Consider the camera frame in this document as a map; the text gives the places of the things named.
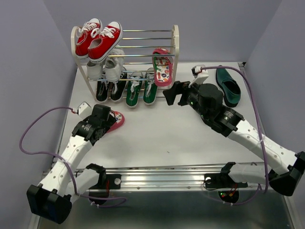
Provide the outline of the pink slide sandal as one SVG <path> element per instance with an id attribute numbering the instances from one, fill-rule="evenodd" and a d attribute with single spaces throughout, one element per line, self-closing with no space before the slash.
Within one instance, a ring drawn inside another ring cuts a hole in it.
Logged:
<path id="1" fill-rule="evenodd" d="M 106 133 L 120 128 L 125 122 L 125 117 L 121 112 L 111 110 L 108 120 L 106 121 Z"/>
<path id="2" fill-rule="evenodd" d="M 158 87 L 166 87 L 172 83 L 173 57 L 166 48 L 157 48 L 153 51 L 152 64 L 154 81 Z"/>

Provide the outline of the green canvas sneaker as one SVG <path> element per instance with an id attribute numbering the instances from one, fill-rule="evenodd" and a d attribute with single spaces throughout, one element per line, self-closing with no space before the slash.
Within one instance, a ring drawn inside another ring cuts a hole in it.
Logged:
<path id="1" fill-rule="evenodd" d="M 129 108 L 135 108 L 138 104 L 139 93 L 143 83 L 142 72 L 133 72 L 127 84 L 126 104 Z"/>
<path id="2" fill-rule="evenodd" d="M 149 68 L 145 74 L 143 101 L 146 105 L 152 105 L 156 99 L 158 86 L 154 81 L 154 69 Z"/>

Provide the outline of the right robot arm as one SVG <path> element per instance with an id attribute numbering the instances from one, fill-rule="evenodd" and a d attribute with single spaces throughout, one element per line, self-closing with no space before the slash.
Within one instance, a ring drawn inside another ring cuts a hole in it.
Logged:
<path id="1" fill-rule="evenodd" d="M 228 162 L 218 174 L 207 174 L 207 188 L 245 187 L 247 183 L 270 186 L 292 196 L 305 172 L 305 153 L 295 153 L 259 132 L 240 113 L 223 105 L 223 93 L 210 83 L 176 81 L 163 92 L 168 105 L 177 95 L 179 106 L 189 105 L 215 132 L 237 142 L 264 161 L 263 165 Z"/>

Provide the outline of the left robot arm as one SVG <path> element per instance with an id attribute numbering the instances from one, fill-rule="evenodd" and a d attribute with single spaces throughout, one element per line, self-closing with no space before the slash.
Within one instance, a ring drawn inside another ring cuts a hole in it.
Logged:
<path id="1" fill-rule="evenodd" d="M 84 156 L 116 122 L 110 107 L 96 104 L 91 113 L 88 107 L 87 103 L 79 106 L 82 121 L 72 131 L 61 157 L 46 177 L 38 185 L 30 185 L 26 193 L 31 212 L 57 224 L 66 220 L 77 197 L 106 183 L 105 168 L 96 164 L 89 164 L 77 178 L 73 176 Z"/>

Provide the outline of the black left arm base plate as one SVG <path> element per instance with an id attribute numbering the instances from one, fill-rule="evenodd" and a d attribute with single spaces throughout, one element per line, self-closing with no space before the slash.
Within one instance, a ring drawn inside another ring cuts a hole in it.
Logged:
<path id="1" fill-rule="evenodd" d="M 121 188 L 121 174 L 99 175 L 98 182 L 94 189 L 117 190 Z"/>

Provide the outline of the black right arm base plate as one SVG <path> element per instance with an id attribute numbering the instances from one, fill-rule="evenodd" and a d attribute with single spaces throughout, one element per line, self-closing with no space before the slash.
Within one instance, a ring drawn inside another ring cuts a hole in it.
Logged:
<path id="1" fill-rule="evenodd" d="M 246 188 L 247 182 L 235 182 L 230 176 L 232 167 L 235 166 L 235 162 L 228 162 L 219 173 L 206 173 L 204 175 L 205 187 L 207 189 L 220 189 L 220 188 Z"/>

